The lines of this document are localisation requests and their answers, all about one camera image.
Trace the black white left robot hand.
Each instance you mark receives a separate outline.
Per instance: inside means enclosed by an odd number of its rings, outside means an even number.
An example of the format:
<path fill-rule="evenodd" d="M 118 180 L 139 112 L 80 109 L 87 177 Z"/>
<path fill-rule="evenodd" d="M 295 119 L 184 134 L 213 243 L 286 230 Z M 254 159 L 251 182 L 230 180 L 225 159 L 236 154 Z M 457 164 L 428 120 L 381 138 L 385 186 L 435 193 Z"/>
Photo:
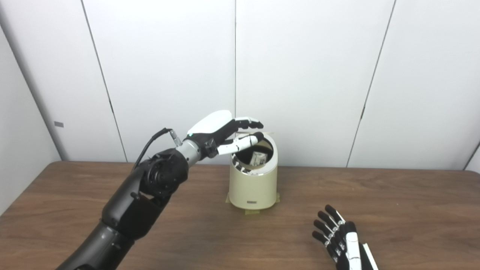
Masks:
<path fill-rule="evenodd" d="M 214 158 L 217 155 L 227 155 L 248 149 L 264 139 L 262 132 L 248 134 L 239 139 L 230 139 L 240 129 L 262 129 L 264 126 L 255 118 L 238 117 L 228 110 L 215 111 L 187 132 L 185 140 L 197 146 L 199 160 Z"/>

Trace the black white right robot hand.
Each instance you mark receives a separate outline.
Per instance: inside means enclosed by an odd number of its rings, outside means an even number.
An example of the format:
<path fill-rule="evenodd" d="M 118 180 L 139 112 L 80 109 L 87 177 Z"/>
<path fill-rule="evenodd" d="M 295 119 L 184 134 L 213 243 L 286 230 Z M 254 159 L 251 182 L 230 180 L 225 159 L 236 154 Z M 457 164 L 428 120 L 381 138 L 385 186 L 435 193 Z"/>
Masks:
<path fill-rule="evenodd" d="M 312 237 L 324 246 L 337 270 L 379 269 L 368 244 L 360 241 L 354 222 L 345 220 L 329 204 L 317 215 Z"/>

